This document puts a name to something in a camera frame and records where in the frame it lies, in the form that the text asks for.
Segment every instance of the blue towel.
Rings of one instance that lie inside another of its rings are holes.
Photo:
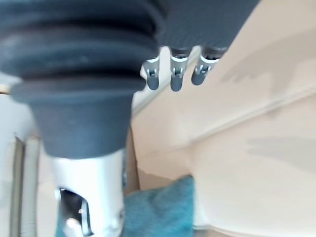
[[[194,180],[191,175],[125,198],[122,237],[193,237]],[[65,237],[58,220],[56,237]]]

